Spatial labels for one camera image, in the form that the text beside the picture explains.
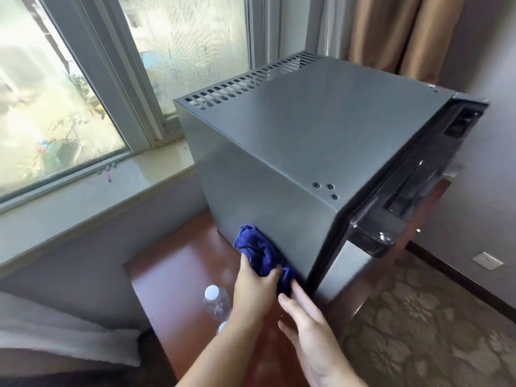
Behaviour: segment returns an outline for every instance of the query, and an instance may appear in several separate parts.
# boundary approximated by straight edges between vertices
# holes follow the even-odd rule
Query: ventilation slot
[[[224,103],[224,101],[242,95],[268,81],[276,80],[284,74],[298,71],[321,58],[301,51],[274,64],[265,65],[249,71],[245,75],[234,77],[232,80],[222,81],[217,86],[203,92],[189,95],[185,101],[199,110],[206,110],[207,107]]]

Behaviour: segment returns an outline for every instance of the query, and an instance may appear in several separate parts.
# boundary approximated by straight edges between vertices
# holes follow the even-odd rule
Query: white bottle cap
[[[204,291],[204,297],[209,300],[215,300],[217,297],[219,297],[219,287],[216,285],[210,285],[206,290]]]
[[[228,322],[222,322],[219,326],[219,329],[217,330],[217,333],[220,334],[220,332],[223,330],[224,326],[226,325],[226,323]]]

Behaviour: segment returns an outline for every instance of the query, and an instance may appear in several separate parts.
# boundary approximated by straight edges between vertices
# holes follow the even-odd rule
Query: wall
[[[516,1],[467,0],[441,85],[492,105],[455,159],[458,177],[416,242],[516,307]],[[489,272],[471,258],[505,262]]]
[[[304,50],[310,0],[281,0],[280,58]]]
[[[197,176],[0,280],[0,291],[109,328],[149,323],[122,264],[207,208]]]

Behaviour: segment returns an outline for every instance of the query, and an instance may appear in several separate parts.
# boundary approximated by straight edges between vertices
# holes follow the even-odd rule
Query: white towel
[[[38,350],[77,359],[139,366],[139,334],[132,329],[108,330],[0,292],[0,348]]]

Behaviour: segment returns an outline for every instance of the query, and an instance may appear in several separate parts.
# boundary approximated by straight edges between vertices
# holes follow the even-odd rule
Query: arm
[[[273,305],[279,277],[279,269],[273,269],[267,277],[258,277],[242,254],[228,323],[206,346],[177,387],[242,385],[263,318]]]
[[[296,323],[297,332],[281,321],[278,325],[293,343],[311,387],[367,387],[344,357],[322,312],[296,281],[292,282],[292,299],[280,294],[278,300]]]

